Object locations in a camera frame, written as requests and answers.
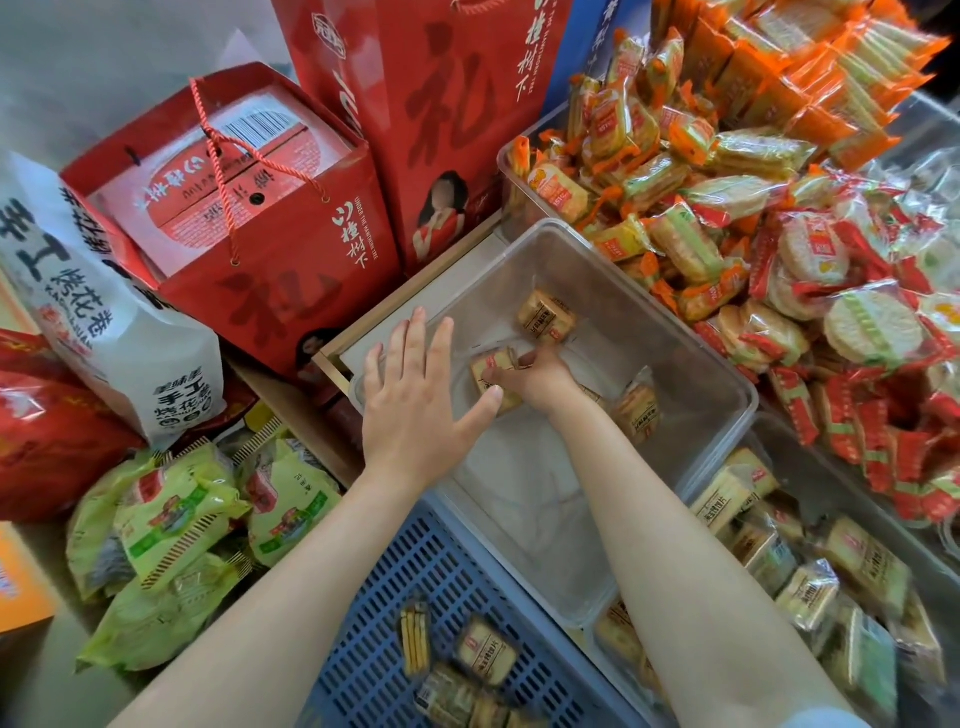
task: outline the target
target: red paper bag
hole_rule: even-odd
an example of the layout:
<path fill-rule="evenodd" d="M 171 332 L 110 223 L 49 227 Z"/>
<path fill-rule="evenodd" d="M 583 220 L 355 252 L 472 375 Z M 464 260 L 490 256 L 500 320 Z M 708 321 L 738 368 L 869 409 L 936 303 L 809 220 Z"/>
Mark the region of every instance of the red paper bag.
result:
<path fill-rule="evenodd" d="M 273 3 L 303 87 L 373 148 L 407 272 L 499 208 L 497 152 L 540 117 L 573 0 Z"/>
<path fill-rule="evenodd" d="M 191 82 L 62 176 L 163 274 L 135 276 L 283 376 L 399 282 L 367 143 L 261 63 Z"/>

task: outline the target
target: round rice cracker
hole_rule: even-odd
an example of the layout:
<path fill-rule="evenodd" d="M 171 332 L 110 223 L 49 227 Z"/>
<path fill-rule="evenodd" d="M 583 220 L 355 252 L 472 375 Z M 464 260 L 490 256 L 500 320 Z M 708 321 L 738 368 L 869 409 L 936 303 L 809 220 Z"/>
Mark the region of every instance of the round rice cracker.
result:
<path fill-rule="evenodd" d="M 797 282 L 777 257 L 770 271 L 770 282 L 767 286 L 767 303 L 773 306 L 784 316 L 795 321 L 814 321 L 822 318 L 824 309 L 816 303 L 802 301 L 793 292 L 793 284 Z"/>
<path fill-rule="evenodd" d="M 751 344 L 740 341 L 740 335 L 746 330 L 743 316 L 735 305 L 725 305 L 717 314 L 717 330 L 731 358 L 754 372 L 763 374 L 773 362 L 769 356 Z"/>
<path fill-rule="evenodd" d="M 864 330 L 852 301 L 867 310 L 887 351 Z M 888 369 L 898 368 L 924 342 L 924 327 L 913 310 L 893 296 L 871 289 L 847 291 L 837 297 L 824 320 L 824 331 L 830 345 L 845 359 Z"/>
<path fill-rule="evenodd" d="M 787 220 L 778 251 L 797 280 L 840 285 L 850 271 L 850 254 L 832 226 L 818 224 L 821 218 L 817 213 L 801 212 Z"/>
<path fill-rule="evenodd" d="M 744 328 L 752 333 L 766 336 L 786 349 L 785 360 L 795 362 L 810 351 L 804 330 L 796 323 L 756 299 L 749 299 L 740 309 Z"/>

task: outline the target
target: red rope handle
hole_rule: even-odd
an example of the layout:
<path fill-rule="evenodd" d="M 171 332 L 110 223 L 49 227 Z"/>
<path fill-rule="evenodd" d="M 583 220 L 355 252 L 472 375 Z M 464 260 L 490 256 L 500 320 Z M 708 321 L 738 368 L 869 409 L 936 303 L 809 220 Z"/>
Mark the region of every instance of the red rope handle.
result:
<path fill-rule="evenodd" d="M 256 159 L 256 161 L 263 166 L 273 169 L 275 172 L 279 172 L 280 174 L 288 175 L 289 177 L 295 177 L 301 182 L 306 182 L 320 193 L 321 200 L 324 204 L 330 202 L 330 196 L 326 194 L 326 190 L 322 184 L 317 182 L 309 175 L 304 174 L 299 169 L 294 169 L 293 167 L 288 167 L 284 164 L 278 164 L 275 161 L 270 161 L 261 155 L 258 149 L 253 147 L 251 144 L 248 144 L 243 139 L 237 139 L 233 136 L 227 136 L 222 132 L 218 132 L 216 129 L 210 126 L 210 121 L 206 116 L 204 100 L 200 96 L 200 86 L 197 79 L 190 79 L 190 92 L 193 94 L 193 103 L 194 106 L 197 107 L 197 114 L 200 116 L 200 128 L 204 130 L 204 134 L 206 135 L 206 150 L 210 156 L 210 161 L 213 162 L 213 176 L 217 181 L 217 191 L 220 193 L 220 202 L 224 206 L 224 217 L 227 219 L 227 234 L 230 239 L 230 265 L 238 266 L 240 265 L 240 251 L 237 248 L 236 242 L 237 221 L 236 217 L 233 215 L 233 203 L 230 201 L 230 196 L 227 194 L 227 180 L 224 177 L 224 168 L 220 164 L 219 155 L 217 155 L 218 145 L 235 144 L 236 146 L 246 150 L 251 157 Z"/>
<path fill-rule="evenodd" d="M 461 0 L 450 0 L 450 8 L 463 15 L 481 15 L 484 12 L 495 11 L 509 2 L 510 0 L 487 0 L 485 3 L 466 5 Z"/>

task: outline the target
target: green snack bag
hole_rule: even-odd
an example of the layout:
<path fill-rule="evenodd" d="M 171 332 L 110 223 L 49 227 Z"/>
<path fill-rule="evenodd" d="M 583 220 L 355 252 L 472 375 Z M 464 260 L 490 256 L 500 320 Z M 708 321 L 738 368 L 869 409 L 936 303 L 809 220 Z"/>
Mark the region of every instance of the green snack bag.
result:
<path fill-rule="evenodd" d="M 156 467 L 152 452 L 138 452 L 101 477 L 74 511 L 67 526 L 66 563 L 83 601 L 91 601 L 107 585 L 136 577 L 113 519 L 124 494 Z"/>
<path fill-rule="evenodd" d="M 249 510 L 232 466 L 206 444 L 141 477 L 114 526 L 143 588 L 162 589 L 230 532 L 231 519 Z"/>
<path fill-rule="evenodd" d="M 267 567 L 279 562 L 340 502 L 337 482 L 299 440 L 273 440 L 247 461 L 244 494 L 253 558 Z"/>
<path fill-rule="evenodd" d="M 205 553 L 163 588 L 146 590 L 131 582 L 77 656 L 77 671 L 97 665 L 137 672 L 173 660 L 249 573 L 245 556 L 224 561 Z"/>

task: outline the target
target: blue crate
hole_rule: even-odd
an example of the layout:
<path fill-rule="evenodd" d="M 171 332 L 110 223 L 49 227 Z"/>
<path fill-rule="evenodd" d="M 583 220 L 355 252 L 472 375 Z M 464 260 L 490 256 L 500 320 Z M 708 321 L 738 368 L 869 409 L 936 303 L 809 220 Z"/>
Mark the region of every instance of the blue crate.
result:
<path fill-rule="evenodd" d="M 299 728 L 429 725 L 414 707 L 418 685 L 403 675 L 396 638 L 400 607 L 417 594 L 427 595 L 430 603 L 435 658 L 450 661 L 457 635 L 474 613 L 485 615 L 513 641 L 516 666 L 498 690 L 513 705 L 529 706 L 563 728 L 642 725 L 513 577 L 476 549 L 478 558 L 470 556 L 461 541 L 472 535 L 458 522 L 444 520 L 449 527 L 424 501 L 414 508 L 353 601 Z"/>

